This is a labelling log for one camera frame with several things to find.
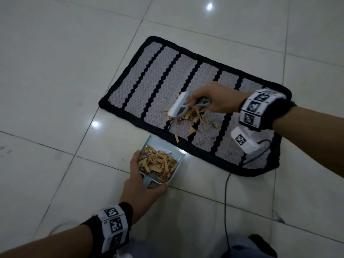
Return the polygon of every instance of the black mat border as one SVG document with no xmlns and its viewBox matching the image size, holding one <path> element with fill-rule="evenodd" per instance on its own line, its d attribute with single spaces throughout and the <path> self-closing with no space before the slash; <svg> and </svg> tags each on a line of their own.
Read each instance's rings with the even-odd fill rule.
<svg viewBox="0 0 344 258">
<path fill-rule="evenodd" d="M 175 140 L 174 134 L 172 134 L 170 132 L 166 132 L 165 130 L 160 129 L 156 126 L 153 126 L 151 124 L 148 124 L 148 123 L 144 122 L 142 119 L 136 117 L 135 115 L 133 115 L 129 112 L 126 112 L 121 108 L 115 107 L 114 105 L 112 105 L 108 101 L 110 95 L 122 84 L 123 80 L 127 77 L 131 68 L 135 65 L 135 63 L 137 62 L 137 60 L 139 59 L 139 57 L 143 53 L 145 47 L 147 47 L 148 45 L 150 45 L 153 42 L 161 43 L 162 45 L 165 45 L 165 46 L 170 47 L 170 48 L 172 48 L 172 49 L 174 49 L 174 50 L 176 50 L 182 54 L 185 54 L 186 56 L 188 56 L 194 60 L 201 61 L 203 63 L 208 63 L 208 64 L 210 64 L 210 65 L 212 65 L 218 69 L 221 69 L 223 71 L 227 71 L 229 73 L 242 76 L 245 79 L 251 80 L 253 82 L 257 82 L 261 85 L 266 86 L 267 88 L 281 92 L 281 93 L 286 95 L 286 98 L 288 100 L 291 100 L 291 91 L 289 89 L 287 89 L 286 87 L 280 85 L 280 84 L 277 84 L 275 82 L 269 82 L 267 80 L 263 80 L 261 78 L 253 76 L 253 75 L 248 74 L 246 72 L 243 72 L 241 70 L 234 69 L 230 66 L 224 65 L 224 64 L 219 63 L 217 61 L 214 61 L 214 60 L 211 60 L 211 59 L 206 58 L 204 56 L 201 56 L 199 54 L 193 53 L 193 52 L 191 52 L 191 51 L 189 51 L 183 47 L 178 46 L 175 43 L 172 43 L 172 42 L 167 41 L 165 39 L 162 39 L 160 37 L 150 36 L 147 38 L 147 40 L 141 45 L 141 47 L 135 53 L 135 55 L 131 59 L 129 65 L 125 68 L 125 70 L 123 71 L 121 76 L 118 78 L 118 80 L 111 86 L 111 88 L 109 89 L 107 94 L 99 101 L 99 107 L 102 109 L 105 109 L 108 112 L 115 114 L 117 117 L 123 118 L 123 119 L 131 122 L 132 124 L 134 124 L 135 126 L 141 128 L 141 129 L 147 130 L 148 132 L 155 134 L 155 135 L 161 137 L 162 139 L 165 139 L 169 143 L 175 145 L 176 147 L 181 148 L 182 150 L 188 152 L 189 154 L 192 154 L 196 157 L 199 157 L 199 158 L 201 158 L 201 159 L 203 159 L 203 160 L 205 160 L 211 164 L 214 164 L 214 165 L 216 165 L 222 169 L 225 169 L 226 171 L 234 173 L 236 175 L 239 175 L 239 176 L 258 176 L 258 175 L 264 174 L 270 170 L 277 168 L 279 166 L 280 144 L 281 144 L 282 137 L 276 132 L 274 133 L 274 136 L 273 136 L 273 142 L 272 142 L 271 147 L 270 147 L 271 152 L 270 152 L 269 156 L 267 157 L 266 166 L 262 169 L 247 169 L 247 168 L 239 167 L 235 164 L 232 164 L 232 163 L 230 163 L 226 160 L 223 160 L 223 159 L 221 159 L 215 155 L 211 155 L 209 152 L 207 152 L 203 149 L 200 149 L 200 148 L 194 146 L 193 144 L 189 143 L 184 138 L 178 137 L 179 143 L 177 143 Z"/>
</svg>

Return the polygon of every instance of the person's left arm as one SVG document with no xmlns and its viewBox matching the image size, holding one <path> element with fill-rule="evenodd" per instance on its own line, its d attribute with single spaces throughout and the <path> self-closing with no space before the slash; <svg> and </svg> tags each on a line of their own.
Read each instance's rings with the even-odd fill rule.
<svg viewBox="0 0 344 258">
<path fill-rule="evenodd" d="M 166 183 L 156 189 L 148 189 L 144 186 L 138 165 L 139 155 L 140 150 L 136 151 L 131 159 L 130 178 L 124 183 L 123 192 L 119 200 L 120 204 L 115 206 L 116 209 L 120 210 L 120 212 L 123 211 L 125 214 L 128 224 L 127 239 L 129 239 L 131 225 L 139 221 L 168 188 Z M 83 224 L 70 230 L 3 252 L 0 254 L 0 258 L 86 258 L 91 254 L 101 253 L 106 240 L 103 234 L 101 220 L 97 216 L 93 216 Z M 114 252 L 122 245 L 119 243 L 113 244 L 112 242 L 111 244 L 109 243 L 108 247 L 111 252 Z"/>
</svg>

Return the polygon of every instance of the doormat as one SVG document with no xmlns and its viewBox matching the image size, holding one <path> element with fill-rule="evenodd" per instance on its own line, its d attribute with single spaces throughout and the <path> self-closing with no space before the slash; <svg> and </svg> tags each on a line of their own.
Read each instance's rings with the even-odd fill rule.
<svg viewBox="0 0 344 258">
<path fill-rule="evenodd" d="M 136 52 L 127 68 L 99 101 L 99 106 L 147 130 L 182 150 L 231 173 L 257 176 L 279 166 L 281 136 L 262 130 L 259 137 L 272 141 L 261 157 L 245 165 L 268 147 L 246 155 L 231 138 L 239 125 L 239 113 L 220 114 L 205 111 L 205 124 L 193 123 L 196 132 L 188 134 L 190 121 L 175 124 L 167 120 L 170 108 L 182 91 L 194 91 L 211 81 L 243 92 L 268 88 L 286 95 L 286 87 L 247 74 L 241 70 L 195 54 L 165 39 L 150 36 Z M 174 134 L 178 135 L 177 143 Z"/>
</svg>

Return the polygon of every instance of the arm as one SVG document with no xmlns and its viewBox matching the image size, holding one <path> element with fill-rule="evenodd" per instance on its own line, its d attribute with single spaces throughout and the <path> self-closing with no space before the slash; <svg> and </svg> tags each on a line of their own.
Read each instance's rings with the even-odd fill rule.
<svg viewBox="0 0 344 258">
<path fill-rule="evenodd" d="M 132 224 L 135 224 L 151 208 L 152 204 L 163 195 L 168 184 L 155 189 L 148 189 L 142 182 L 136 151 L 130 162 L 130 178 L 125 181 L 120 203 L 129 203 L 132 207 Z M 70 230 L 27 243 L 0 254 L 0 258 L 87 258 L 92 252 L 94 235 L 87 225 L 79 225 Z"/>
<path fill-rule="evenodd" d="M 209 110 L 219 113 L 240 111 L 240 105 L 252 93 L 230 89 L 211 82 L 187 99 L 189 105 L 199 97 L 212 100 Z M 344 119 L 313 110 L 293 107 L 273 122 L 273 130 L 285 137 L 315 161 L 344 178 Z"/>
</svg>

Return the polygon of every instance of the hand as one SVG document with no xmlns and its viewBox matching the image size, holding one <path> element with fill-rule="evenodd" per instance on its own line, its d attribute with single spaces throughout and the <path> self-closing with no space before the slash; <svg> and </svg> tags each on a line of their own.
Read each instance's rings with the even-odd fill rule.
<svg viewBox="0 0 344 258">
<path fill-rule="evenodd" d="M 132 224 L 139 221 L 151 208 L 152 204 L 166 193 L 168 188 L 168 183 L 161 184 L 155 189 L 148 189 L 144 186 L 138 165 L 139 155 L 140 150 L 136 151 L 132 156 L 130 178 L 124 182 L 123 192 L 119 199 L 119 203 L 127 202 L 131 204 L 133 209 Z"/>
<path fill-rule="evenodd" d="M 247 99 L 252 93 L 245 93 L 235 89 L 228 88 L 219 82 L 210 82 L 203 87 L 195 90 L 187 98 L 186 104 L 195 105 L 200 97 L 207 97 L 212 100 L 208 109 L 212 112 L 233 113 L 239 112 L 239 106 L 244 99 Z"/>
</svg>

